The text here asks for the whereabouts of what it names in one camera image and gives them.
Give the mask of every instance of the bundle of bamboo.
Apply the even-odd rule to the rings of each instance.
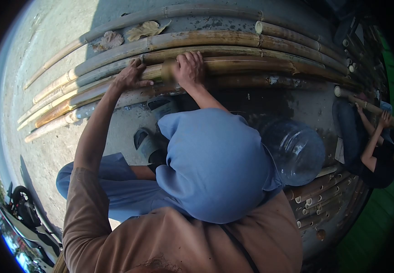
[[[248,46],[270,49],[313,60],[315,62],[324,64],[325,66],[331,67],[344,75],[349,73],[346,66],[342,65],[331,57],[321,54],[317,50],[303,46],[296,42],[281,38],[231,30],[198,30],[174,32],[151,36],[129,44],[123,44],[86,60],[75,68],[69,70],[67,73],[53,81],[45,89],[39,92],[34,97],[33,103],[35,104],[39,102],[43,97],[60,86],[69,83],[80,76],[93,71],[94,69],[108,65],[115,61],[166,48],[199,45]]]
[[[232,69],[238,71],[242,63],[237,63],[232,66]],[[273,74],[239,74],[234,76],[218,76],[213,79],[209,79],[209,84],[207,85],[211,88],[250,88],[250,87],[265,87],[271,89],[303,89],[303,90],[316,90],[326,88],[325,82],[316,82],[278,76],[277,81],[272,81],[271,78]],[[100,99],[104,91],[109,86],[108,81],[104,81],[100,84],[92,86],[91,89],[86,90],[85,93],[81,93],[80,97],[74,97],[69,100],[68,104],[62,103],[62,106],[67,107],[77,104],[78,107],[71,107],[71,111],[61,115],[47,124],[39,127],[38,129],[32,131],[26,138],[26,142],[30,142],[48,132],[63,127],[65,125],[77,122],[84,118],[90,117],[94,109],[96,108],[98,101],[93,101],[92,98]],[[130,90],[124,92],[115,108],[120,108],[123,106],[140,103],[149,100],[154,96],[174,96],[185,93],[184,90],[178,85],[166,85],[166,84],[155,84],[154,86],[149,86],[137,90]]]
[[[264,14],[258,10],[237,8],[232,6],[222,6],[213,4],[180,4],[172,5],[163,8],[157,8],[153,10],[144,10],[128,14],[112,20],[106,24],[100,25],[87,33],[84,33],[74,41],[70,42],[64,48],[62,48],[58,53],[56,53],[52,58],[47,60],[44,65],[39,68],[31,78],[26,82],[24,89],[29,87],[40,75],[42,75],[48,68],[52,67],[55,63],[61,60],[63,57],[78,49],[79,47],[87,44],[90,41],[102,36],[105,32],[109,30],[116,30],[120,28],[125,28],[130,25],[139,24],[149,20],[156,20],[162,18],[171,18],[179,16],[226,16],[226,17],[237,17],[248,20],[259,20],[274,25],[278,25],[293,31],[296,31],[310,39],[315,41],[320,41],[324,43],[323,38],[319,35],[315,35],[305,30],[298,24],[294,24],[291,21],[279,18],[277,16],[264,17]],[[337,47],[332,43],[327,43],[328,47],[333,50],[337,50]]]
[[[141,54],[138,57],[146,64],[146,65],[154,65],[162,63],[165,59],[175,58],[178,54],[188,52],[188,51],[200,51],[204,57],[216,57],[216,56],[261,56],[261,57],[271,57],[271,58],[279,58],[284,60],[291,60],[299,63],[306,63],[313,66],[318,66],[324,68],[324,65],[311,61],[309,59],[298,57],[292,54],[272,51],[267,49],[260,48],[251,48],[251,47],[241,47],[241,46],[232,46],[232,47],[223,47],[217,45],[210,46],[191,46],[191,47],[183,47],[183,48],[170,48],[166,50],[160,50],[156,52],[149,52],[145,54]],[[104,80],[107,80],[111,77],[111,75],[119,73],[123,68],[125,68],[131,60],[135,59],[135,57],[123,59],[111,63],[109,65],[97,68],[83,76],[79,77],[77,80],[73,80],[63,86],[53,90],[50,94],[42,98],[36,104],[34,104],[27,112],[25,112],[19,119],[18,123],[23,122],[17,129],[21,129],[26,126],[29,122],[34,120],[35,118],[41,116],[52,107],[56,106],[56,104],[83,92],[86,89],[91,88],[96,83],[101,83]]]
[[[289,62],[287,60],[263,58],[263,57],[209,57],[204,58],[206,70],[210,75],[219,74],[232,74],[232,73],[244,73],[248,71],[277,71],[282,73],[290,74],[304,74],[314,75],[322,77],[329,81],[343,81],[350,83],[346,78],[330,73],[325,69],[303,65],[302,63]],[[169,70],[166,70],[165,66],[152,65],[148,66],[141,75],[141,79],[151,79],[154,81],[160,81],[162,77],[168,77]],[[45,116],[40,118],[36,123],[35,127],[39,128],[42,125],[52,121],[53,119],[64,115],[65,113],[83,106],[92,101],[99,100],[106,88],[100,88],[98,85],[93,86],[91,89],[86,90],[80,94],[75,95],[72,98],[66,99],[55,106]]]

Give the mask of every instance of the bamboo piece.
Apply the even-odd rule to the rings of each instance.
[[[317,174],[317,176],[315,178],[322,177],[322,176],[324,176],[326,174],[336,172],[336,169],[337,169],[336,165],[333,165],[333,166],[330,166],[330,167],[326,167],[326,168],[322,168],[321,171]]]
[[[53,266],[52,273],[69,273],[69,270],[67,268],[67,264],[65,263],[64,257],[63,257],[63,251],[59,254],[58,259],[56,260],[55,265]]]
[[[320,44],[320,42],[315,41],[309,37],[306,37],[300,33],[261,21],[256,21],[256,24],[254,25],[254,30],[256,31],[257,34],[279,37],[282,39],[286,39],[307,46],[309,48],[312,48],[329,56],[330,58],[335,59],[337,62],[341,63],[344,67],[348,66],[347,58],[344,58],[343,56],[337,54],[332,49]]]
[[[311,61],[309,59],[303,58],[303,57],[298,57],[298,56],[284,53],[284,52],[278,52],[278,51],[272,51],[272,50],[260,49],[260,48],[241,47],[241,46],[225,47],[225,46],[217,46],[217,45],[170,48],[170,49],[141,54],[137,57],[131,57],[131,58],[119,60],[114,63],[108,64],[106,66],[102,66],[100,68],[97,68],[87,74],[84,74],[81,77],[77,78],[77,80],[73,80],[61,87],[58,87],[58,89],[54,89],[54,91],[52,93],[50,93],[46,97],[42,98],[40,101],[38,101],[36,104],[34,104],[31,107],[31,109],[29,109],[27,112],[25,112],[25,114],[23,114],[23,116],[21,116],[17,122],[18,123],[22,122],[23,120],[28,118],[31,114],[38,111],[41,107],[45,106],[46,104],[50,103],[51,101],[53,101],[54,99],[56,99],[60,96],[64,96],[64,95],[76,90],[77,88],[79,88],[79,86],[84,86],[84,85],[90,84],[94,81],[100,81],[104,77],[119,73],[123,68],[125,68],[129,64],[129,62],[131,60],[134,60],[135,58],[140,58],[142,60],[142,62],[145,63],[146,65],[154,65],[154,64],[163,63],[163,61],[165,59],[175,58],[178,54],[181,54],[184,52],[189,52],[189,51],[195,51],[195,52],[200,51],[202,53],[203,57],[216,57],[216,56],[272,57],[272,58],[292,60],[292,61],[300,62],[300,63],[307,63],[310,65],[325,68],[324,65],[314,62],[314,61]],[[55,87],[56,87],[55,85],[52,85],[52,86],[50,86],[50,89],[55,88]],[[49,110],[49,109],[50,108],[47,108],[46,111],[43,110],[41,113],[36,114],[36,116],[33,118],[30,118],[30,120],[28,122],[41,116],[42,114],[47,112],[47,110]]]
[[[314,66],[303,66],[301,63],[293,63],[286,60],[279,60],[273,58],[261,58],[261,57],[208,57],[204,58],[204,63],[208,74],[219,75],[219,74],[232,74],[232,73],[244,73],[247,71],[277,71],[286,72],[291,74],[315,74],[315,76],[324,76],[326,79],[334,78],[339,80],[346,80],[342,76],[338,76],[325,69],[314,67]],[[143,72],[142,79],[160,79],[161,65],[148,66]],[[164,73],[168,78],[170,71],[163,69]],[[95,93],[94,96],[79,94],[78,98],[67,99],[56,106],[51,112],[44,115],[36,123],[35,127],[39,128],[51,120],[75,109],[86,103],[99,99]]]
[[[209,89],[212,87],[220,88],[250,88],[250,87],[267,87],[267,88],[289,88],[289,89],[311,89],[320,88],[321,83],[316,83],[312,81],[305,81],[302,79],[286,78],[283,76],[273,77],[268,74],[264,75],[234,75],[234,76],[220,76],[215,79],[211,79],[210,83],[212,85],[208,86]],[[149,100],[155,96],[168,95],[175,96],[186,93],[179,85],[165,85],[165,84],[155,84],[154,86],[146,87],[139,90],[131,90],[123,93],[115,106],[115,109],[139,103]],[[30,142],[44,134],[47,134],[54,129],[75,123],[84,118],[91,117],[92,112],[96,108],[98,101],[88,103],[80,108],[76,108],[63,116],[47,123],[44,126],[32,131],[25,138],[25,142]]]
[[[294,195],[297,195],[297,197],[295,197],[295,201],[297,203],[301,203],[304,200],[307,200],[314,195],[320,194],[320,193],[324,192],[325,190],[335,186],[336,184],[341,182],[343,179],[345,179],[349,175],[350,175],[349,172],[343,172],[343,173],[337,174],[335,177],[333,177],[332,179],[330,179],[328,181],[317,180],[314,183],[314,181],[315,181],[314,180],[305,186],[298,187],[297,192],[294,194]]]
[[[315,205],[319,205],[320,203],[323,203],[326,200],[331,199],[335,195],[344,192],[345,190],[347,190],[347,187],[351,184],[352,180],[353,178],[347,177],[342,182],[331,187],[330,189],[327,189],[318,195],[312,196],[311,198],[306,200],[305,208],[308,209]]]
[[[279,18],[277,16],[264,17],[264,14],[258,10],[244,9],[244,8],[234,8],[232,5],[213,5],[213,4],[180,4],[172,5],[163,8],[157,8],[152,10],[138,11],[132,14],[124,15],[115,20],[112,20],[106,24],[100,25],[74,41],[70,42],[64,48],[62,48],[58,53],[47,60],[44,65],[39,68],[31,78],[26,82],[24,89],[29,87],[41,74],[43,74],[48,68],[52,67],[55,63],[61,60],[63,57],[67,56],[69,53],[78,49],[79,47],[87,44],[90,41],[101,37],[105,32],[109,30],[116,30],[120,28],[125,28],[131,25],[136,25],[145,21],[157,20],[162,18],[171,18],[179,16],[226,16],[234,18],[243,18],[248,20],[261,20],[267,23],[280,25],[284,28],[294,30],[301,33],[311,39],[320,41],[323,43],[323,38],[319,35],[315,35],[305,30],[302,26],[295,24],[289,20]],[[333,43],[328,43],[333,50],[337,50],[337,47]]]
[[[58,106],[61,102],[65,101],[66,99],[69,99],[79,93],[83,93],[88,90],[91,90],[92,88],[98,86],[99,84],[109,82],[109,81],[113,80],[114,78],[115,78],[115,75],[109,76],[104,79],[100,79],[98,81],[87,84],[87,85],[82,86],[80,88],[76,88],[75,90],[71,90],[70,92],[63,94],[62,96],[60,96],[60,94],[61,94],[60,92],[49,94],[46,98],[44,98],[43,101],[41,101],[37,104],[34,104],[31,109],[29,109],[27,112],[25,112],[25,114],[23,116],[21,116],[19,118],[19,121],[23,121],[23,120],[24,121],[17,128],[17,131],[24,128],[31,121],[34,121],[36,118],[47,113],[53,107]]]
[[[327,210],[323,213],[320,213],[319,215],[315,214],[307,218],[298,220],[297,227],[299,228],[300,231],[303,231],[305,229],[308,229],[309,227],[321,223],[322,221],[330,220],[333,216],[338,214],[339,211],[340,208],[333,208],[331,210]]]
[[[335,86],[334,93],[335,93],[336,96],[345,97],[345,98],[347,98],[349,101],[351,101],[353,103],[358,103],[358,105],[360,107],[362,107],[363,109],[366,109],[369,112],[372,112],[372,113],[374,113],[376,115],[381,115],[382,112],[383,112],[383,110],[380,109],[379,107],[374,106],[373,104],[371,104],[371,103],[369,103],[367,101],[364,101],[364,100],[361,100],[361,99],[358,99],[358,98],[354,97],[350,91],[342,89],[339,86]],[[391,126],[394,127],[394,117],[392,117],[392,116],[391,116]]]
[[[199,45],[249,46],[276,50],[311,59],[325,66],[329,66],[344,75],[347,74],[347,68],[334,59],[322,55],[316,50],[285,39],[231,30],[185,31],[147,37],[100,53],[75,68],[70,69],[67,73],[53,81],[34,97],[33,103],[37,103],[59,86],[120,59],[166,48]]]

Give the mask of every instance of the concrete slab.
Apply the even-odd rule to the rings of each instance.
[[[55,187],[58,170],[74,158],[77,142],[87,121],[59,128],[31,143],[25,143],[24,137],[33,129],[29,124],[17,131],[17,119],[32,106],[33,97],[51,81],[68,71],[70,68],[94,56],[90,45],[85,45],[72,52],[63,60],[47,70],[26,91],[22,90],[25,81],[63,46],[86,31],[115,19],[123,13],[132,13],[155,7],[177,3],[218,3],[236,5],[238,7],[262,10],[267,16],[277,15],[297,22],[331,40],[329,25],[318,14],[299,1],[173,1],[173,0],[77,0],[55,1],[37,0],[26,9],[20,17],[20,25],[9,49],[5,65],[5,78],[0,94],[0,128],[3,144],[7,147],[5,154],[11,179],[24,184],[36,192],[36,203],[53,226],[60,232],[63,226],[65,200]],[[169,19],[161,19],[161,25]],[[125,33],[131,27],[119,30]],[[212,29],[238,30],[254,32],[254,21],[236,18],[218,17],[183,17],[173,18],[171,25],[164,31]],[[252,96],[262,95],[259,90]],[[332,126],[331,105],[333,85],[326,92],[313,91],[282,91],[267,95],[267,100],[258,100],[265,109],[273,109],[277,113],[303,121],[316,128],[325,139],[327,154],[331,164],[335,138]],[[129,164],[144,164],[133,148],[132,136],[137,128],[144,126],[154,129],[155,119],[142,105],[134,105],[118,109],[114,112],[105,155],[122,152]]]

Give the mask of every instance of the hand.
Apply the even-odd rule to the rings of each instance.
[[[382,112],[379,125],[382,126],[382,128],[388,128],[391,125],[391,114],[389,112],[385,110]]]
[[[178,55],[176,60],[172,73],[183,89],[193,92],[203,86],[204,63],[200,52],[186,52]]]
[[[129,89],[153,85],[151,80],[139,80],[144,69],[145,64],[141,63],[140,58],[134,59],[115,77],[112,84],[120,94]]]
[[[360,107],[357,102],[355,102],[354,104],[356,105],[356,108],[358,109],[358,113],[360,115],[362,115],[364,113],[362,107]]]

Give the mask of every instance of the foot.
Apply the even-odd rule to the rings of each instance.
[[[148,129],[139,128],[133,136],[133,144],[135,145],[135,149],[148,163],[157,165],[166,164],[167,155],[157,145]]]

